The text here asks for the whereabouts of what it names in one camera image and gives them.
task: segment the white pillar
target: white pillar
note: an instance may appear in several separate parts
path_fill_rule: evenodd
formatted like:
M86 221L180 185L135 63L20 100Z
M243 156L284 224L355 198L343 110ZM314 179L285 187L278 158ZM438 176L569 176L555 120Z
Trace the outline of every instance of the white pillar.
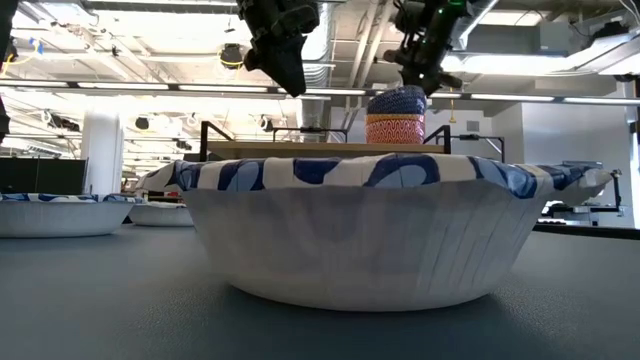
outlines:
M92 108L85 112L82 158L87 159L85 192L106 195L120 192L124 131L120 114Z

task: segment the blue and white pattern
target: blue and white pattern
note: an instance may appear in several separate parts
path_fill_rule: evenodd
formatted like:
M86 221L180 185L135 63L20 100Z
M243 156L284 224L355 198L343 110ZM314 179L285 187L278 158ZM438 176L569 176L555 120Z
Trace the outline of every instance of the blue and white pattern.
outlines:
M50 194L0 194L0 201L4 202L50 202L50 203L88 203L101 202L141 203L140 198L124 197L120 195L50 195Z
M367 106L367 115L424 115L427 97L419 86L403 86L380 94Z
M388 154L356 159L176 161L149 173L137 186L153 191L228 192L323 186L406 189L483 179L517 198L531 199L562 191L585 178L589 186L611 180L606 171L587 166L506 165L472 156Z

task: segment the ductwork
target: ductwork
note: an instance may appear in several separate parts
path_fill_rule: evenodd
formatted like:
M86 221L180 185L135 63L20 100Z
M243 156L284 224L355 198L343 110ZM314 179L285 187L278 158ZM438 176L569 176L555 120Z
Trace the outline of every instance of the ductwork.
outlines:
M451 45L454 50L466 50L469 34L478 26L482 18L491 11L499 0L477 0L470 7L470 17L458 20L451 34Z
M302 59L306 61L327 62L330 59L331 27L333 24L333 5L328 3L318 4L320 25L307 36L307 41L302 48ZM304 65L304 77L307 88L327 87L329 85L330 69L322 65ZM324 127L322 124L324 101L301 100L302 108L298 114L298 125L302 127ZM317 142L317 136L304 137L303 141Z

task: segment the ceiling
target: ceiling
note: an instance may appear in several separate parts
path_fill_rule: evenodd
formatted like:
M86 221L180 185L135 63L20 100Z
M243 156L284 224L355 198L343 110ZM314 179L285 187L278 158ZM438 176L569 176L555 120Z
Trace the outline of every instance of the ceiling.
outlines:
M250 47L251 34L239 18L232 14L231 7L198 7L195 13L184 13L184 8L167 6L158 11L140 11L153 8L153 4L142 4L136 11L125 11L108 1L85 2L86 11L76 11L73 7L60 8L42 14L36 10L38 4L21 5L21 12L14 18L12 34L17 38L16 45L23 57L30 56L32 45L29 39L38 39L43 45L43 53L33 57L25 64L10 66L5 77L49 80L84 81L127 81L127 82L168 82L168 83L209 83L209 84L251 84L274 85L271 79L260 71L247 72L245 69L227 70L219 62L218 53L225 43L238 43ZM370 0L350 0L335 4L332 13L331 52L327 66L330 68L331 87L342 87L348 82L354 56L358 47L359 34L364 23L364 15ZM519 11L520 16L530 13L553 12L558 16L579 15L583 18L611 13L621 8L615 0L589 1L512 1L502 0L494 11ZM58 21L69 26L49 26L48 21ZM527 18L531 25L539 19ZM503 25L508 33L512 26ZM390 24L383 25L383 34L376 51L376 59L382 59L385 50L395 49L403 34ZM477 32L482 32L481 25ZM117 49L114 56L112 49ZM384 61L374 62L366 77L365 87L374 84L392 84L400 81L399 67ZM605 95L615 88L610 76L573 76L567 78L545 78L532 76L501 76L457 73L465 81L466 90L490 93L557 93L575 95ZM82 125L87 106L104 101L113 101L113 96L88 96L82 94L48 94L5 90L5 104L13 117L13 134L66 133L52 129L42 122L42 110L62 115ZM446 108L449 101L434 101L435 107ZM265 140L271 138L264 133L256 121L266 115L282 126L297 126L299 101L228 99L209 97L169 97L169 96L122 96L119 106L130 114L127 126L129 137L172 137L193 138L193 149L197 149L199 125L197 121L210 120L221 125L238 139ZM460 102L458 109L490 111L499 104L487 102ZM196 122L189 119L195 114ZM175 128L158 128L152 131L136 129L134 122L138 116L168 116L182 122ZM43 146L58 148L65 156L79 156L79 140L41 140ZM155 160L165 154L180 154L175 142L145 142L126 145L129 155L139 160ZM149 168L157 163L151 161ZM135 170L136 163L128 161L129 170Z

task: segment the desk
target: desk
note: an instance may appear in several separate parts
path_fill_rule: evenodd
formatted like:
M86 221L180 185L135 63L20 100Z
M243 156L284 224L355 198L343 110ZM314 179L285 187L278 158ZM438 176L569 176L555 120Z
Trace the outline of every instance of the desk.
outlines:
M225 285L193 229L0 241L0 359L638 359L640 242L534 233L502 287L397 314Z

